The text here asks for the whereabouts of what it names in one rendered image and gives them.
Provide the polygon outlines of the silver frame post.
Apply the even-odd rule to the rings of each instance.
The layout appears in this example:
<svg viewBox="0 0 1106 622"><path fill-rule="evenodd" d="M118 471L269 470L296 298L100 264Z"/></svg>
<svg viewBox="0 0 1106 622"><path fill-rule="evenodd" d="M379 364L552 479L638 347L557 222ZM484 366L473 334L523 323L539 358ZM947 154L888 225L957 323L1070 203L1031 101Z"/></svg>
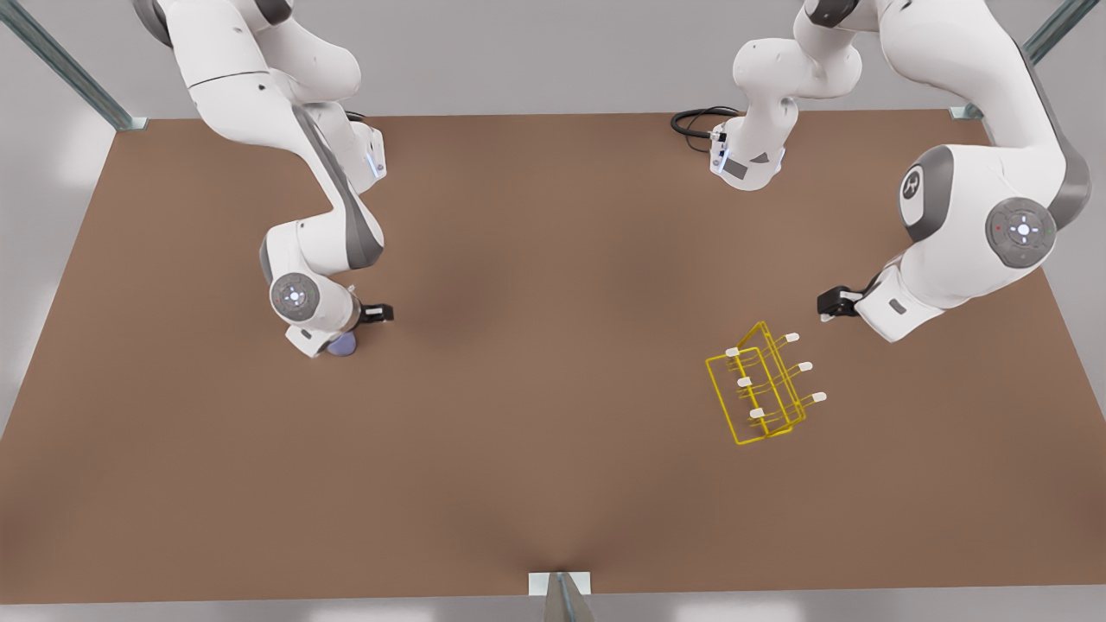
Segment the silver frame post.
<svg viewBox="0 0 1106 622"><path fill-rule="evenodd" d="M1027 59L1036 66L1063 38L1099 4L1100 0L1063 0L1022 44Z"/></svg>
<svg viewBox="0 0 1106 622"><path fill-rule="evenodd" d="M543 622L596 622L586 601L591 572L533 572L528 585L530 597L544 598Z"/></svg>
<svg viewBox="0 0 1106 622"><path fill-rule="evenodd" d="M64 46L38 23L35 17L17 0L0 0L0 23L3 23L24 46L63 79L80 99L100 114L115 131L146 129L149 120L133 117L87 70L67 53Z"/></svg>

